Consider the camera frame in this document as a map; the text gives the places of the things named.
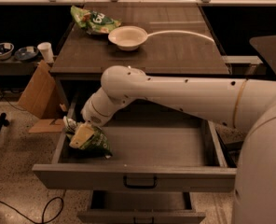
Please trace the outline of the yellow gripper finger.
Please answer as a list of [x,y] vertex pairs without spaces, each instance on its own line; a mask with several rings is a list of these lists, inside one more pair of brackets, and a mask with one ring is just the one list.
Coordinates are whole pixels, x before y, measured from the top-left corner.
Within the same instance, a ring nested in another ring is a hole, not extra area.
[[71,139],[70,147],[80,148],[86,141],[88,141],[94,135],[93,128],[87,124],[80,124],[76,129],[74,136]]

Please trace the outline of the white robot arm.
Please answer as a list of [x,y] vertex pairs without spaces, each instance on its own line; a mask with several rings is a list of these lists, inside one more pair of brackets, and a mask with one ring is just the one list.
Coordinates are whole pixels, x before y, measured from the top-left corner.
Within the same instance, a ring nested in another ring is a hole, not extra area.
[[137,99],[246,132],[235,177],[232,224],[276,224],[276,81],[151,77],[140,69],[111,66],[81,115],[103,126]]

